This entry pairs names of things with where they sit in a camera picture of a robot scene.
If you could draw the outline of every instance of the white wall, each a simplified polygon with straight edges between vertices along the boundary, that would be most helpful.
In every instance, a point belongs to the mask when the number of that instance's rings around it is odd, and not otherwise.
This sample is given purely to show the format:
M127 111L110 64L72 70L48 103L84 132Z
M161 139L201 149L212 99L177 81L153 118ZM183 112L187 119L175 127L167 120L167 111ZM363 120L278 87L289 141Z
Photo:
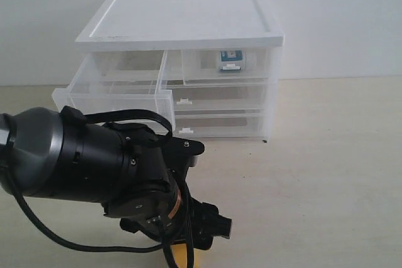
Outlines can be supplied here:
M73 41L102 2L0 0L0 85L69 83L82 59ZM282 78L402 75L402 0L271 3Z

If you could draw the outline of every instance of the table surface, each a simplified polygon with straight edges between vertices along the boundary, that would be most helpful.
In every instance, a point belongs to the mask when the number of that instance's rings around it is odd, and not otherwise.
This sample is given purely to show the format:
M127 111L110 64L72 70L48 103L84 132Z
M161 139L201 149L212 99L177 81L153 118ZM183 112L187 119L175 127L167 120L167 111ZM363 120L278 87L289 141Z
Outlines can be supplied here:
M54 87L1 87L0 111L54 109ZM195 198L233 218L202 267L401 267L402 77L279 84L262 141L205 141L188 174ZM28 200L56 233L82 244L150 245L99 205ZM85 254L37 231L0 192L0 267L166 267L163 254Z

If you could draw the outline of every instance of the drawer handle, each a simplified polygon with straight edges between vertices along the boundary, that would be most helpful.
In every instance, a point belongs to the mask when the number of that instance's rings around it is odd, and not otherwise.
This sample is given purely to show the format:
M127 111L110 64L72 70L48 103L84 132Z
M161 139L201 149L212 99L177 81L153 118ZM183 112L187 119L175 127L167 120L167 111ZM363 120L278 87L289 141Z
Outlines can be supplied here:
M180 99L178 102L176 102L177 105L192 105L193 102L188 99Z
M193 134L194 130L191 130L191 128L182 128L181 130L178 131L179 134Z

